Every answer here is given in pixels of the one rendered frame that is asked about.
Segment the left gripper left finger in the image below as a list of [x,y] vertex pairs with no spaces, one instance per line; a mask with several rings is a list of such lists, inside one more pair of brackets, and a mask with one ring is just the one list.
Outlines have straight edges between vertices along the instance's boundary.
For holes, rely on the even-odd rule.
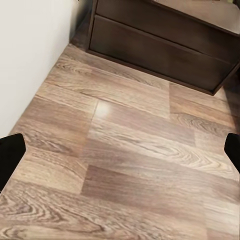
[[26,153],[22,133],[0,138],[0,193]]

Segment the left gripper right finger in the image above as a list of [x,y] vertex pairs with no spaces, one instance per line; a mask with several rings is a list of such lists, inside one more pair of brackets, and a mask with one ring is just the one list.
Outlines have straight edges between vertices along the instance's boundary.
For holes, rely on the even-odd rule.
[[240,135],[229,133],[227,135],[224,151],[240,173]]

